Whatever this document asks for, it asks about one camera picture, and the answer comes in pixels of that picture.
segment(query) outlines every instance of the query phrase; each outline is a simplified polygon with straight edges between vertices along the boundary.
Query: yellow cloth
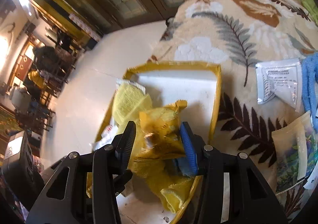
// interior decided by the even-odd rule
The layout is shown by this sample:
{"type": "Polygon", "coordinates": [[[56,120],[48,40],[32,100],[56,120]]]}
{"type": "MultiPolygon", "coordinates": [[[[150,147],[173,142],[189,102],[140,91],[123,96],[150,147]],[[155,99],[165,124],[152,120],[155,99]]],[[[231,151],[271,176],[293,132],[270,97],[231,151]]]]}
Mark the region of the yellow cloth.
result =
{"type": "Polygon", "coordinates": [[[44,78],[42,78],[38,71],[30,71],[28,73],[28,77],[31,81],[33,81],[39,88],[44,89],[47,85],[45,83],[44,78]]]}
{"type": "Polygon", "coordinates": [[[124,118],[127,117],[144,96],[140,89],[129,83],[122,83],[119,86],[112,105],[112,116],[118,125],[123,124],[124,118]]]}

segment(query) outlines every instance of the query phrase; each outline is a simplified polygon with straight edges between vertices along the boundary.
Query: white tiled floor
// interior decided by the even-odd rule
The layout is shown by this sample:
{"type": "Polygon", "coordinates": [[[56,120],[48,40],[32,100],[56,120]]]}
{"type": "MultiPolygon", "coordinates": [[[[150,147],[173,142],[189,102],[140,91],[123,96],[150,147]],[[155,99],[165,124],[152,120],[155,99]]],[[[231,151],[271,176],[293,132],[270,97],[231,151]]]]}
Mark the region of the white tiled floor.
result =
{"type": "Polygon", "coordinates": [[[90,144],[109,106],[116,78],[122,77],[126,68],[146,62],[165,28],[160,21],[111,33],[80,57],[69,83],[51,103],[56,116],[40,150],[45,167],[72,151],[91,152],[90,144]]]}

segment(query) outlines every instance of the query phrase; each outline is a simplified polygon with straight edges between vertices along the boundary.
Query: yellow tray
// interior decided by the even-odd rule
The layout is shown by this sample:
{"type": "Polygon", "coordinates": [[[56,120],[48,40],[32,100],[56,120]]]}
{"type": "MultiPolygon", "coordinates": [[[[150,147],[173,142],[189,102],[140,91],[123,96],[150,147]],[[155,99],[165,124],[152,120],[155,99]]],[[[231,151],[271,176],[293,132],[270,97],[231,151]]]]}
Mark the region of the yellow tray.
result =
{"type": "MultiPolygon", "coordinates": [[[[163,93],[164,99],[160,99],[161,105],[157,105],[156,101],[153,101],[153,106],[163,106],[164,104],[169,104],[175,102],[178,99],[186,99],[188,100],[188,108],[191,108],[191,101],[189,98],[194,98],[192,104],[195,101],[204,101],[206,105],[204,106],[205,110],[212,108],[212,112],[210,112],[211,119],[208,119],[209,126],[208,128],[208,140],[206,142],[210,143],[213,139],[213,133],[217,122],[217,115],[219,111],[219,103],[221,96],[221,66],[218,64],[212,64],[207,62],[176,62],[176,61],[163,61],[157,63],[146,63],[137,67],[127,69],[126,73],[123,76],[123,79],[133,80],[138,82],[139,84],[146,87],[146,92],[150,94],[150,97],[153,99],[152,91],[159,89],[163,93]],[[158,80],[161,78],[164,79],[164,84],[158,83],[158,80]],[[212,98],[209,95],[214,95],[214,101],[210,101],[212,98]]],[[[101,134],[105,127],[109,125],[110,118],[112,116],[112,101],[110,102],[109,108],[105,114],[104,120],[101,124],[99,132],[97,134],[96,140],[99,141],[101,139],[101,134]]],[[[201,119],[195,115],[193,112],[188,113],[187,116],[189,119],[183,119],[181,117],[181,121],[188,121],[193,133],[201,135],[203,138],[206,137],[204,133],[200,133],[202,131],[201,126],[195,130],[197,125],[202,124],[204,122],[204,118],[207,118],[207,112],[205,113],[205,117],[201,117],[201,119]]],[[[199,184],[200,176],[196,177],[193,185],[191,187],[189,197],[181,206],[179,211],[174,216],[174,219],[170,222],[170,224],[176,224],[176,222],[182,217],[183,213],[190,200],[192,199],[196,187],[199,184]]],[[[90,190],[91,186],[91,177],[88,176],[87,179],[87,187],[90,190]]]]}

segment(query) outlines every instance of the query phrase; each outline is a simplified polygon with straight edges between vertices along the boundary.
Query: white packet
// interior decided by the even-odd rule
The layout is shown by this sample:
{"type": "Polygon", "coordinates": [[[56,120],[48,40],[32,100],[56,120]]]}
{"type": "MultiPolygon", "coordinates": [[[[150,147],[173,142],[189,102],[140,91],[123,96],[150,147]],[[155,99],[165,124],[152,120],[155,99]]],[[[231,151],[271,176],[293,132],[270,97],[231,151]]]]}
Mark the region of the white packet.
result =
{"type": "Polygon", "coordinates": [[[130,85],[133,85],[136,88],[140,89],[144,95],[146,94],[146,88],[144,86],[140,85],[137,82],[133,82],[133,81],[130,81],[130,80],[124,80],[124,79],[117,79],[117,81],[116,81],[116,90],[118,90],[119,86],[122,83],[129,83],[130,85]]]}
{"type": "Polygon", "coordinates": [[[257,103],[275,96],[299,112],[302,104],[302,67],[298,58],[260,62],[255,65],[257,103]]]}
{"type": "Polygon", "coordinates": [[[106,144],[111,144],[112,140],[114,140],[116,134],[118,132],[118,126],[106,126],[103,133],[102,133],[102,139],[98,142],[95,142],[92,144],[93,151],[100,149],[101,147],[105,146],[106,144]]]}

